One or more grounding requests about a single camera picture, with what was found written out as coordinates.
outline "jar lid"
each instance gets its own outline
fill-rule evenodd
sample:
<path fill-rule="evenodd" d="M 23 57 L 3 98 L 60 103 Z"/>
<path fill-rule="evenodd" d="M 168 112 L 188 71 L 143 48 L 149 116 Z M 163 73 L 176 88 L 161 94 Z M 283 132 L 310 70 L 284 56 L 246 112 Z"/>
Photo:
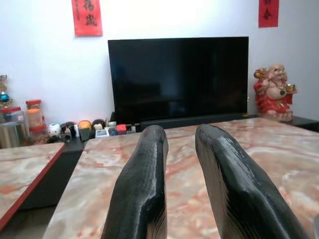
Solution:
<path fill-rule="evenodd" d="M 21 107 L 10 107 L 10 108 L 4 108 L 0 110 L 0 113 L 12 113 L 12 112 L 17 112 L 21 111 Z"/>
<path fill-rule="evenodd" d="M 30 100 L 25 102 L 27 106 L 34 106 L 39 105 L 41 103 L 41 100 Z"/>
<path fill-rule="evenodd" d="M 38 127 L 29 127 L 29 131 L 31 133 L 39 133 L 41 131 L 45 131 L 46 130 L 46 125 L 43 124 L 41 126 L 38 126 Z"/>

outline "marble tabletop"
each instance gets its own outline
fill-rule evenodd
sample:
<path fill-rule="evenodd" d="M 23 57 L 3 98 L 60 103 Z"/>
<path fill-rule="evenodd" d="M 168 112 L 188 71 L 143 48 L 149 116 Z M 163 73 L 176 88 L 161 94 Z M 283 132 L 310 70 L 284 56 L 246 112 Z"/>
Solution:
<path fill-rule="evenodd" d="M 319 213 L 319 133 L 267 119 L 214 123 L 228 131 L 269 174 L 313 238 Z M 219 239 L 195 152 L 196 126 L 167 129 L 168 239 Z M 112 190 L 140 134 L 87 143 L 44 235 L 100 239 Z"/>
<path fill-rule="evenodd" d="M 0 231 L 62 153 L 64 143 L 0 149 Z"/>

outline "red couplet banner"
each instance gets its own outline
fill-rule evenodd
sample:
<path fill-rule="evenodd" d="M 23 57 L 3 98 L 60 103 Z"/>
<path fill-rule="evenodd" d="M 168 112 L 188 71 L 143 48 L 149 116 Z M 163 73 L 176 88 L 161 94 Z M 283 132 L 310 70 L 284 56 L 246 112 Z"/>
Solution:
<path fill-rule="evenodd" d="M 259 27 L 278 27 L 279 0 L 259 0 Z"/>
<path fill-rule="evenodd" d="M 72 0 L 76 36 L 102 36 L 100 0 Z"/>

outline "red table edge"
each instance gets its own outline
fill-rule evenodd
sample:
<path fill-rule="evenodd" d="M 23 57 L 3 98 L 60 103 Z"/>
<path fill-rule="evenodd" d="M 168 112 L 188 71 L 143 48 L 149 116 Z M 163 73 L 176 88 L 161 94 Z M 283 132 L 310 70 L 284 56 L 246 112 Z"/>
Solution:
<path fill-rule="evenodd" d="M 48 162 L 48 164 L 42 169 L 39 175 L 36 176 L 33 182 L 30 183 L 27 189 L 20 195 L 20 197 L 15 201 L 15 203 L 13 203 L 12 206 L 9 208 L 9 210 L 3 215 L 3 217 L 0 219 L 0 232 L 2 231 L 2 229 L 4 229 L 4 227 L 10 221 L 11 217 L 16 213 L 16 211 L 19 209 L 22 203 L 30 195 L 30 193 L 32 193 L 32 191 L 35 189 L 35 187 L 38 185 L 41 179 L 45 176 L 48 170 L 52 167 L 55 161 L 60 157 L 61 153 L 64 150 L 64 147 L 65 147 L 65 144 L 61 146 L 61 148 L 53 156 L 50 162 Z"/>

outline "television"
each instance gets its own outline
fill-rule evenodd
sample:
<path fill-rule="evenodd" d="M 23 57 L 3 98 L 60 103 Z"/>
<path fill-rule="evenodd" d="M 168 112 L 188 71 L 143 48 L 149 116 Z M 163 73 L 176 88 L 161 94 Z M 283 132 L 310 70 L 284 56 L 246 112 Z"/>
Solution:
<path fill-rule="evenodd" d="M 117 123 L 247 113 L 248 37 L 109 40 Z"/>

